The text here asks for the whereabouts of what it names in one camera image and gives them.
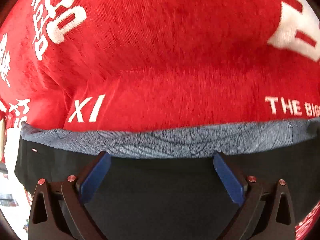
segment gray fabric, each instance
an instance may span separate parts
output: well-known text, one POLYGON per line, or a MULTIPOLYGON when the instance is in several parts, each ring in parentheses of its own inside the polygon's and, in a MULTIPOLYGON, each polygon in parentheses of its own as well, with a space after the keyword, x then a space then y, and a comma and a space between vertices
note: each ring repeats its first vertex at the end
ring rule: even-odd
POLYGON ((8 174, 7 166, 4 163, 0 162, 0 172, 3 174, 8 174))
POLYGON ((316 136, 319 118, 207 125, 152 132, 41 130, 22 124, 21 137, 58 149, 124 158, 202 158, 289 146, 316 136))

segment black fabric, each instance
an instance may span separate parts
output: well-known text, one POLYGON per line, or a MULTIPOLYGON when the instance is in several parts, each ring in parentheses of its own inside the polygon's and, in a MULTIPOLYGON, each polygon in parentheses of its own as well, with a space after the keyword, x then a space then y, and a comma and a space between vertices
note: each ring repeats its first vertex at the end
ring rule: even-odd
POLYGON ((7 174, 8 170, 7 170, 7 166, 5 166, 4 163, 0 162, 0 172, 3 174, 7 174))
MULTIPOLYGON (((77 174, 93 158, 20 139, 15 173, 25 188, 34 192, 40 178, 63 180, 77 174)), ((296 223, 320 200, 318 138, 231 158, 258 179, 285 179, 296 223)), ((212 159, 112 158, 110 171, 86 207, 103 233, 116 240, 213 240, 237 209, 215 173, 212 159)))

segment black metal bracket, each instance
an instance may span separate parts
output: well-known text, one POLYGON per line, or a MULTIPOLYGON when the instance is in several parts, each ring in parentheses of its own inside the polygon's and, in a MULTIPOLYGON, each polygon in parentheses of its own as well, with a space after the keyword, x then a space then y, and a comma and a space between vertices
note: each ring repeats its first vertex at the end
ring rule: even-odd
POLYGON ((83 240, 107 240, 84 207, 99 187, 111 164, 107 152, 86 166, 78 175, 62 182, 39 180, 29 218, 29 240, 73 240, 59 201, 64 200, 83 240))
POLYGON ((223 152, 214 168, 239 210, 219 240, 295 240, 295 219, 289 188, 283 179, 269 184, 245 176, 223 152))
MULTIPOLYGON (((111 164, 101 152, 78 175, 62 182, 41 179, 35 190, 30 218, 29 240, 74 239, 62 214, 64 200, 83 240, 107 240, 86 211, 111 164)), ((224 153, 217 153, 213 165, 232 201, 239 210, 219 240, 294 240, 295 220, 288 186, 284 180, 269 184, 245 176, 224 153)))

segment metal screw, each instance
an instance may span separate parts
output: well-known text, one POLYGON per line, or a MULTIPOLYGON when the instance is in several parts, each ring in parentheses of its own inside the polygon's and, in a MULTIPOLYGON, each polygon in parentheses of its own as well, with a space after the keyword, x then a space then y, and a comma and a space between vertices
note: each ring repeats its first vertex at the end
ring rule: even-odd
POLYGON ((247 180, 250 181, 250 182, 256 182, 257 178, 255 176, 248 176, 247 180))
POLYGON ((45 183, 45 179, 39 179, 39 181, 38 181, 38 184, 39 185, 42 185, 42 184, 44 184, 45 183))
POLYGON ((68 177, 68 181, 70 181, 70 182, 73 182, 75 179, 76 179, 76 176, 75 176, 75 175, 70 175, 70 176, 68 177))
POLYGON ((279 183, 280 183, 280 185, 284 186, 285 185, 285 180, 284 179, 280 179, 279 183))

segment chinese characters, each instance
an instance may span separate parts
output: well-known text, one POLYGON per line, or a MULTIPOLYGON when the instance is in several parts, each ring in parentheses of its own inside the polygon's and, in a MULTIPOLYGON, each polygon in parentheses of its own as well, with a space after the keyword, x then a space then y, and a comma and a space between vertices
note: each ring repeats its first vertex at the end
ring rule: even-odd
POLYGON ((15 115, 17 116, 15 122, 14 122, 14 127, 17 128, 17 127, 21 127, 21 123, 23 121, 27 121, 27 117, 25 116, 29 110, 30 110, 30 107, 28 106, 28 103, 30 103, 30 99, 25 99, 25 100, 18 100, 18 103, 16 105, 13 105, 13 104, 10 104, 10 109, 9 109, 9 112, 12 112, 12 111, 15 111, 15 115), (18 116, 21 115, 21 107, 23 107, 23 111, 22 111, 22 114, 24 115, 23 117, 20 118, 20 121, 19 121, 19 118, 18 116))
POLYGON ((5 108, 4 104, 0 101, 0 111, 7 112, 7 109, 5 108))
POLYGON ((5 50, 5 46, 7 45, 7 33, 3 35, 3 38, 0 42, 0 74, 1 79, 7 82, 8 87, 10 88, 10 83, 8 81, 8 72, 10 70, 10 54, 5 50))
POLYGON ((47 21, 49 22, 47 23, 46 31, 50 40, 55 44, 59 44, 65 40, 64 35, 67 32, 78 27, 87 18, 86 11, 82 6, 72 7, 74 0, 61 0, 57 5, 52 5, 51 0, 44 0, 44 3, 40 3, 41 1, 33 0, 31 3, 33 11, 35 11, 33 23, 36 32, 32 44, 35 45, 38 60, 42 60, 42 55, 49 46, 47 38, 43 34, 43 27, 47 21), (47 10, 46 17, 43 16, 44 7, 47 10), (56 10, 59 7, 64 7, 67 10, 60 15, 56 15, 56 10), (75 18, 60 29, 58 25, 72 14, 75 18))

